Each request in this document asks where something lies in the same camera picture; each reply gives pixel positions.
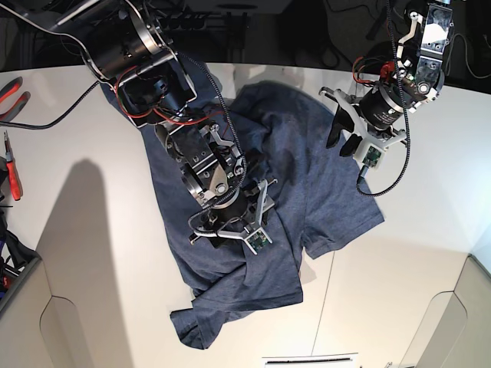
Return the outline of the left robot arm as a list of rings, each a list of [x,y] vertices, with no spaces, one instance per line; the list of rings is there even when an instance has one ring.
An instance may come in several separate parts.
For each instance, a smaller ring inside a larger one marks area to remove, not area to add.
[[[395,128],[398,120],[435,101],[445,80],[444,56],[453,33],[453,10],[448,1],[412,1],[404,11],[405,34],[395,35],[393,22],[385,20],[389,50],[384,56],[358,57],[351,76],[364,95],[328,87],[319,93],[337,104],[326,147],[340,143],[341,156],[376,166],[388,149],[410,145],[409,127]]]

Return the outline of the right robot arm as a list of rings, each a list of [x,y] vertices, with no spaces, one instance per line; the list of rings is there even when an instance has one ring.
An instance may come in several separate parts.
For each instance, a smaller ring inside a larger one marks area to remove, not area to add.
[[[3,1],[3,10],[50,35],[71,39],[120,112],[154,140],[165,166],[156,196],[169,242],[242,243],[252,252],[288,241],[273,180],[256,172],[264,156],[245,149],[224,100],[199,107],[207,68],[175,50],[144,1],[81,1],[65,12]]]

